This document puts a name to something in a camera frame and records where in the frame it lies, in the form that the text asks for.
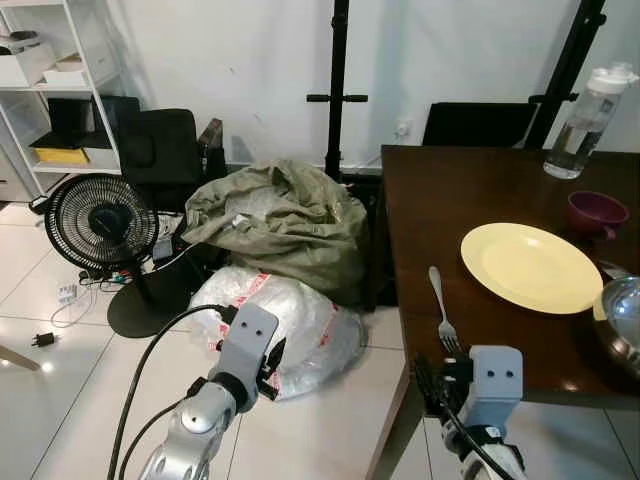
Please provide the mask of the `upright black stand pole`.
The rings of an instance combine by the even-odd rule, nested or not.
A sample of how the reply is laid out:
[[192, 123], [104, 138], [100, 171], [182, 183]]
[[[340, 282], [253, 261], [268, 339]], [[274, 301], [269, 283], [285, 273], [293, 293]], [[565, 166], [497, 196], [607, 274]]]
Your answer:
[[329, 90], [326, 93], [308, 93], [307, 102], [324, 102], [328, 106], [326, 115], [326, 152], [324, 172], [333, 180], [342, 182], [340, 172], [340, 128], [342, 128], [343, 106], [347, 102], [366, 102], [366, 93], [346, 92], [346, 56], [349, 28], [349, 4], [351, 0], [333, 0], [332, 58], [330, 58]]

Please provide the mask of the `yellow flat box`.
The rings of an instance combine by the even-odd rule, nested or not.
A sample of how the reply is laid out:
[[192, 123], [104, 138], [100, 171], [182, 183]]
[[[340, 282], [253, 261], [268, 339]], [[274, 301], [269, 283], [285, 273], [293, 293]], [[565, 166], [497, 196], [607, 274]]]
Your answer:
[[84, 154], [83, 148], [54, 148], [54, 147], [33, 147], [36, 157], [40, 163], [52, 165], [90, 165], [88, 156]]

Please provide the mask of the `black chair backrest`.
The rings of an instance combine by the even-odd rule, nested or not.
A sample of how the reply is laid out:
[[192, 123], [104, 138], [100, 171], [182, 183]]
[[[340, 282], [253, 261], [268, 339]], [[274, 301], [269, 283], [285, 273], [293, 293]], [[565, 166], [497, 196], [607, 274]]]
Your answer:
[[530, 102], [435, 102], [421, 145], [515, 147], [524, 140], [536, 110]]

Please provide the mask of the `black box on shelf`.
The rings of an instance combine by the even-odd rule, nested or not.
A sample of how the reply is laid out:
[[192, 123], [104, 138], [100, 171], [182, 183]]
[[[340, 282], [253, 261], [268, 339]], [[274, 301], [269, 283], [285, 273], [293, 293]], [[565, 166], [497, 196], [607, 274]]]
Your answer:
[[78, 145], [83, 138], [95, 132], [93, 102], [90, 99], [47, 100], [51, 131], [64, 145]]

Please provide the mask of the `clear plastic bag red print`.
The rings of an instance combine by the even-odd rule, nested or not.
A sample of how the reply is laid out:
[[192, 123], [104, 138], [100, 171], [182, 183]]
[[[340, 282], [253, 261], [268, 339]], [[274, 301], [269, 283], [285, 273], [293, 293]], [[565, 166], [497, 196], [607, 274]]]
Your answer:
[[364, 352], [366, 329], [356, 312], [289, 276], [225, 266], [197, 289], [189, 305], [257, 305], [276, 316], [270, 346], [285, 340], [285, 347], [282, 364], [268, 379], [275, 402], [323, 389]]

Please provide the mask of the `clear plastic water bottle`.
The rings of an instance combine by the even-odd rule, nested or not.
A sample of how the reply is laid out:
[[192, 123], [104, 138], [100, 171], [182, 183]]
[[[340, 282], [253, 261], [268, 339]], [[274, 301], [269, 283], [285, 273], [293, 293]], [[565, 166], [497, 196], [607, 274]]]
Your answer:
[[562, 125], [543, 163], [544, 173], [559, 179], [580, 177], [613, 118], [617, 102], [636, 79], [634, 65], [626, 61], [591, 72], [586, 90], [573, 102], [570, 119]]

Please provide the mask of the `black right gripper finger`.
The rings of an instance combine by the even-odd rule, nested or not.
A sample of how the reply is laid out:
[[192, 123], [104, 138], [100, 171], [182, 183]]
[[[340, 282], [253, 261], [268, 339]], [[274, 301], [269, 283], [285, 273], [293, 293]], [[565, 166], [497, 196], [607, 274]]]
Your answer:
[[413, 358], [413, 380], [424, 404], [425, 419], [439, 419], [442, 416], [442, 403], [438, 398], [436, 375], [428, 357]]

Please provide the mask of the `white shelf unit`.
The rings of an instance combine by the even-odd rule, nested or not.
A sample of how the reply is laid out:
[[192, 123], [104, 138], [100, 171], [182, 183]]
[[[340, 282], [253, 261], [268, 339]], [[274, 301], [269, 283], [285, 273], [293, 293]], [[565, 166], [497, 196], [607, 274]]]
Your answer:
[[[69, 174], [120, 173], [106, 97], [119, 95], [120, 59], [104, 0], [0, 0], [0, 170], [26, 198]], [[52, 131], [50, 101], [86, 100], [83, 163], [47, 163], [33, 142]]]

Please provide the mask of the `slanted black stand pole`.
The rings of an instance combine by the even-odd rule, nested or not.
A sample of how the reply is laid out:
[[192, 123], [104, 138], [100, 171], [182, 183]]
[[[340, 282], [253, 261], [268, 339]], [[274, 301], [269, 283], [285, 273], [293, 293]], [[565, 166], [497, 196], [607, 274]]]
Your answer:
[[527, 100], [536, 110], [525, 137], [525, 150], [543, 148], [563, 102], [576, 99], [573, 86], [579, 78], [596, 32], [607, 22], [607, 15], [603, 13], [604, 5], [605, 0], [580, 0], [556, 67], [550, 73], [548, 86], [543, 93], [536, 93]]

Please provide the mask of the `stainless steel bowl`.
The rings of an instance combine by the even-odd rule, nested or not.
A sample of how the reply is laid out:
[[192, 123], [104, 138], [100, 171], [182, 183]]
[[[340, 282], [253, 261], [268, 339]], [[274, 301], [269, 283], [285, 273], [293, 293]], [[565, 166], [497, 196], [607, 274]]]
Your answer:
[[639, 282], [639, 276], [623, 276], [605, 283], [591, 308], [591, 324], [605, 355], [631, 376], [640, 374]]

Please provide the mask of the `olive green sack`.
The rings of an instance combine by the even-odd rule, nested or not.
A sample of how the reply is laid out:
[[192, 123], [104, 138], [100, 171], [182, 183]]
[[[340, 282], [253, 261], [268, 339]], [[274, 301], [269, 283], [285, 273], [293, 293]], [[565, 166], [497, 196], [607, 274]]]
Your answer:
[[338, 305], [361, 301], [369, 212], [315, 165], [282, 159], [210, 180], [188, 197], [186, 220], [188, 243], [289, 276]]

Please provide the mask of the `white cardboard box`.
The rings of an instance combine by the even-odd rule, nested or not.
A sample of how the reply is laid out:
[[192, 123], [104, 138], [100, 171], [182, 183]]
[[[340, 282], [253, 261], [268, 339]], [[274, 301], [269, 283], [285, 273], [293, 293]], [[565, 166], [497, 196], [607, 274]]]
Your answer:
[[118, 67], [110, 56], [91, 56], [84, 60], [81, 55], [73, 54], [55, 61], [44, 72], [47, 86], [56, 87], [88, 87], [91, 83], [99, 84], [113, 78]]

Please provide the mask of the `silver metal fork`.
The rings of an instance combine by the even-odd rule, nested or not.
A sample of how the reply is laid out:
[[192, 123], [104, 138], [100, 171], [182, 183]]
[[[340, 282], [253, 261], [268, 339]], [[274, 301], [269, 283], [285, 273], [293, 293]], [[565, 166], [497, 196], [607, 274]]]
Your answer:
[[440, 311], [440, 321], [436, 325], [436, 334], [438, 334], [440, 343], [442, 343], [448, 355], [461, 355], [463, 352], [462, 344], [460, 338], [458, 338], [456, 328], [454, 328], [452, 321], [449, 320], [447, 308], [445, 308], [442, 275], [440, 275], [440, 271], [436, 266], [429, 266], [428, 279], [436, 298], [436, 305], [438, 305]]

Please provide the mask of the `pale yellow plate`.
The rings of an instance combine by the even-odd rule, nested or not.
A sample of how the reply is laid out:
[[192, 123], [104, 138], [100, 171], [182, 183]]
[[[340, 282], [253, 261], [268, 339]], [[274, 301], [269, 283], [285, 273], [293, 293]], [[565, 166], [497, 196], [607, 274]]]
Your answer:
[[580, 314], [604, 288], [589, 256], [529, 225], [499, 221], [475, 227], [463, 236], [460, 255], [468, 273], [490, 292], [541, 314]]

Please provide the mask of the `black floor fan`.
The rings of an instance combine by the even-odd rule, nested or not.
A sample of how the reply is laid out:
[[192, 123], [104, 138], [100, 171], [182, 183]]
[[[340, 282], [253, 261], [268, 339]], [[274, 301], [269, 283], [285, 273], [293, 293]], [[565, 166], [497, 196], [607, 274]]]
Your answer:
[[154, 337], [188, 308], [204, 282], [189, 248], [155, 259], [159, 215], [120, 175], [74, 175], [47, 193], [41, 206], [47, 237], [65, 260], [91, 279], [127, 279], [108, 307], [108, 324], [120, 337]]

